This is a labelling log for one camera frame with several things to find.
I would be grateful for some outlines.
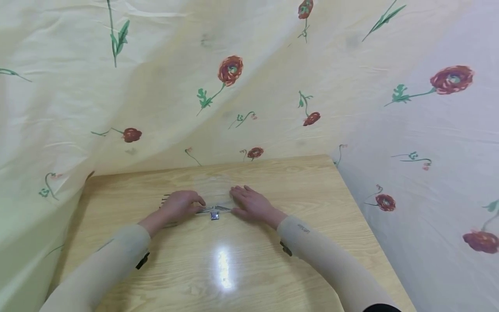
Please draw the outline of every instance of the hand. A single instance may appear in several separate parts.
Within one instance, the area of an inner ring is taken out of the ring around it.
[[[229,193],[240,208],[232,209],[232,213],[247,221],[262,221],[277,230],[277,227],[287,217],[287,214],[272,206],[264,195],[245,185],[231,187]]]
[[[163,212],[167,222],[171,222],[193,215],[205,205],[205,200],[195,191],[177,191],[167,198],[160,211]]]
[[[194,191],[173,192],[159,210],[147,216],[138,225],[146,229],[149,236],[153,238],[168,222],[178,221],[203,208],[193,203],[206,205],[204,199]]]

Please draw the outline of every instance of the black fabric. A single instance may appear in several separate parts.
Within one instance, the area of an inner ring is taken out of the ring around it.
[[[401,311],[396,307],[392,307],[390,305],[375,304],[365,309],[364,312],[401,312]]]

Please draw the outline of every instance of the table surface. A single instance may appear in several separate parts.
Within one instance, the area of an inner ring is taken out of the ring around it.
[[[87,181],[53,283],[120,227],[195,189],[208,202],[248,184],[348,250],[403,311],[406,292],[331,159],[325,155],[94,177]],[[342,311],[334,290],[282,251],[272,229],[230,213],[197,215],[154,238],[149,261],[106,295],[98,312]]]

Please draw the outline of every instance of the beige sleeve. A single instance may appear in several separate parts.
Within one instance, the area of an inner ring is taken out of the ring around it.
[[[372,275],[338,244],[288,216],[277,232],[296,256],[310,264],[334,288],[345,312],[360,312],[373,304],[395,306]]]
[[[102,297],[135,269],[150,240],[140,225],[121,229],[54,290],[40,312],[93,312]]]

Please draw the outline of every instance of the small blue object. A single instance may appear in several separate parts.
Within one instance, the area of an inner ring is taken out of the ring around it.
[[[212,212],[210,212],[210,215],[212,217],[212,220],[218,220],[218,219],[220,219],[220,217],[218,215],[218,211],[212,211]]]

